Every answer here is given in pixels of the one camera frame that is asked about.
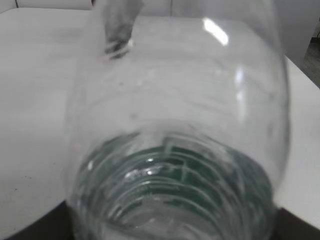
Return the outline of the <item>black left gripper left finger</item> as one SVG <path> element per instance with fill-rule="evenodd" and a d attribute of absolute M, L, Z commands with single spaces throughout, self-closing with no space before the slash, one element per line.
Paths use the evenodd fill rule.
<path fill-rule="evenodd" d="M 22 230 L 1 240 L 74 240 L 71 217 L 65 201 Z"/>

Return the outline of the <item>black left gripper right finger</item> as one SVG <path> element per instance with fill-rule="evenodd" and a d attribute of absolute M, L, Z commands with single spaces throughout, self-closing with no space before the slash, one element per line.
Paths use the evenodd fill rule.
<path fill-rule="evenodd" d="M 271 240 L 320 240 L 320 230 L 280 208 Z"/>

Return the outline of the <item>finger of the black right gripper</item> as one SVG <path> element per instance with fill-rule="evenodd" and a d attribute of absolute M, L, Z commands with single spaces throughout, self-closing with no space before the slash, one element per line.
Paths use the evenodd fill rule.
<path fill-rule="evenodd" d="M 144 6 L 142 0 L 100 0 L 104 29 L 104 53 L 125 54 L 128 51 L 137 16 Z"/>

